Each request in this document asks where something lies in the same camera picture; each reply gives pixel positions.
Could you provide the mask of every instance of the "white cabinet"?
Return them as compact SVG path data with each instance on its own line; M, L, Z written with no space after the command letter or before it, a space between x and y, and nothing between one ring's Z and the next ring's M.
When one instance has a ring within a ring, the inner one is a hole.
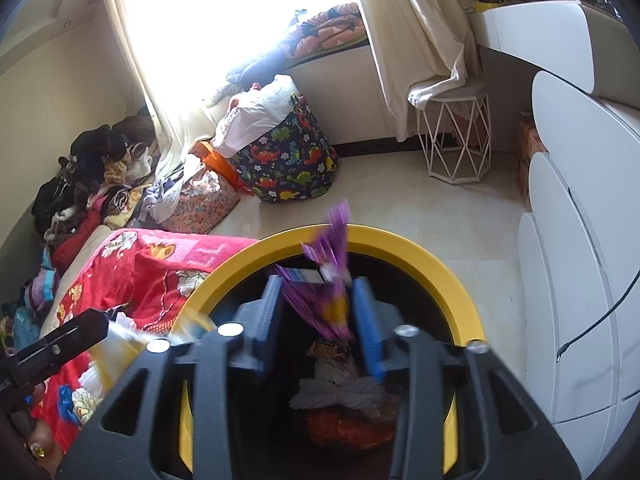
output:
M530 213L520 219L518 229L518 257L522 272L525 297L527 332L527 368L525 387L551 420L556 386L556 307L551 291L546 256L536 226Z
M582 478L600 463L600 456L607 439L607 430L612 422L613 408L555 424L556 431L574 457Z
M606 313L606 286L568 187L546 153L533 156L529 190L556 304L557 341L562 344ZM547 339L536 336L537 343L532 344L546 344ZM617 361L611 320L607 319L572 345L556 365L557 403L552 422L571 420L614 404Z
M625 431L626 425L631 420L631 416L634 414L634 411L638 406L638 401L640 401L640 394L635 394L634 396L623 400L618 405L618 411L611 431L611 438L609 439L609 442L607 442L601 458L604 458L607 453L611 451L611 448L613 448L614 444L620 438L620 435L622 435L622 432Z
M555 73L588 94L640 108L640 52L623 23L572 0L469 16L478 44Z
M538 132L588 219L617 301L640 268L640 112L601 103L540 72L533 84ZM640 284L616 310L620 398L640 391Z

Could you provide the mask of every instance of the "pink blanket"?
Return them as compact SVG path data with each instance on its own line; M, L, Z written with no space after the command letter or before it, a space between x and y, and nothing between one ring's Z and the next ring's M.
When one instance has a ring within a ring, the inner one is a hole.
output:
M60 301L56 326L88 308L124 306L124 314L148 332L165 334L191 293L222 262L255 240L225 236L121 229L95 251ZM46 382L43 401L33 415L50 425L66 450L97 406L98 399L79 383L88 369L88 353L68 362ZM61 387L72 408L60 416Z

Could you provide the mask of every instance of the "person's hand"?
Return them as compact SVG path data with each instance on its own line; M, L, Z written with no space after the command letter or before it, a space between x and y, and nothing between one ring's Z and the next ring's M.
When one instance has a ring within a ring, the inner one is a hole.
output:
M44 391L44 384L38 384L38 386L35 387L31 395L32 406L35 406L42 400ZM35 429L26 439L27 446L29 446L34 457L36 457L38 465L46 469L53 478L64 454L60 446L53 440L51 428L39 418L35 419L35 423Z

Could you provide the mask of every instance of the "white tiled floor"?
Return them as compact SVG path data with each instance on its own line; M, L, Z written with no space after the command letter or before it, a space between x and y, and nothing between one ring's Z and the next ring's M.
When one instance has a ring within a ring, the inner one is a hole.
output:
M422 152L344 158L321 197L267 204L244 197L213 234L264 238L325 220L328 207L349 200L351 222L417 242L458 276L480 313L487 339L524 380L524 298L516 240L522 199L516 158L495 153L480 184L450 186L427 177Z

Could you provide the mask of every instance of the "dinosaur print storage basket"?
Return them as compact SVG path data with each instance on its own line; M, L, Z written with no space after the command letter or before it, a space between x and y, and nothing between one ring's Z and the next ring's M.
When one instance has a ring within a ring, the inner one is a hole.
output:
M265 202L321 196L334 180L338 154L304 96L292 94L291 104L292 111L278 126L229 158Z

